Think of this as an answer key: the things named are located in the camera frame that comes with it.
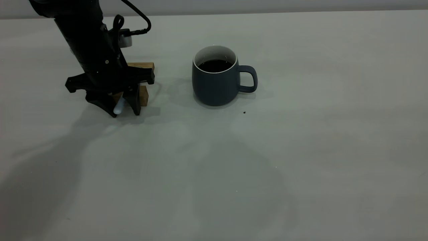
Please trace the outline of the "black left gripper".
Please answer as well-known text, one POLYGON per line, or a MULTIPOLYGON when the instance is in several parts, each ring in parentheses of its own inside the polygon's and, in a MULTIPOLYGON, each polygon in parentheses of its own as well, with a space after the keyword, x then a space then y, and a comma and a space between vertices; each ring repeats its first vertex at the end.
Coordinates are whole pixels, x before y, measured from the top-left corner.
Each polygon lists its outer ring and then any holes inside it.
POLYGON ((154 84, 154 70, 151 68, 131 67, 123 54, 96 55, 75 54, 83 74, 69 77, 65 83, 67 90, 74 93, 83 89, 87 92, 86 101, 104 110, 111 117, 116 101, 106 93, 125 91, 125 100, 136 116, 140 115, 140 83, 154 84))

